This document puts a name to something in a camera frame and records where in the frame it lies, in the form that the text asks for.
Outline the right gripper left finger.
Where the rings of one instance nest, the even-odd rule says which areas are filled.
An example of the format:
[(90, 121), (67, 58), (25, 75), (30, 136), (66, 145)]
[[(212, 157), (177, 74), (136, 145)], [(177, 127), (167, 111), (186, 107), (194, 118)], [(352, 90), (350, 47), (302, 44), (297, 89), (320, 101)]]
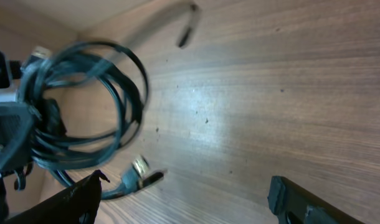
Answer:
[(72, 186), (5, 221), (7, 224), (94, 224), (102, 196), (101, 181), (108, 178), (96, 170)]

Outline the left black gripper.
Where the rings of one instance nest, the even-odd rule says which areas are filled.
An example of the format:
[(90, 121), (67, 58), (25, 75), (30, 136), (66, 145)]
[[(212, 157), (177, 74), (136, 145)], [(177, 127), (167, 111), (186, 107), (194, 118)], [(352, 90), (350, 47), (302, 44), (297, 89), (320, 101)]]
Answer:
[[(60, 108), (53, 98), (42, 105), (43, 132), (66, 136)], [(22, 167), (32, 160), (31, 132), (37, 120), (37, 110), (27, 103), (0, 103), (0, 172)]]

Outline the black USB cable long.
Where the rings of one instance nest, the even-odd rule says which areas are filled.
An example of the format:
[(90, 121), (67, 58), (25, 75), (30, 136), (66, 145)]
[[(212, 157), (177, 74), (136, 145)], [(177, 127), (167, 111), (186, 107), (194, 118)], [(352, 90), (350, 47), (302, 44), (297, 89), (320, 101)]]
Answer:
[(201, 9), (195, 1), (148, 1), (88, 28), (82, 37), (113, 42), (134, 51), (167, 25), (186, 19), (175, 42), (183, 49), (193, 38), (200, 18)]

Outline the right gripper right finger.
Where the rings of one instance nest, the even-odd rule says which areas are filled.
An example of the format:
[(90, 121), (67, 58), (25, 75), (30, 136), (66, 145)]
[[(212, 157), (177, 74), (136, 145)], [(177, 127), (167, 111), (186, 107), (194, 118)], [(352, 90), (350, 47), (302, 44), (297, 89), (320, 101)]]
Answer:
[(361, 222), (283, 176), (273, 176), (268, 207), (279, 224), (340, 224)]

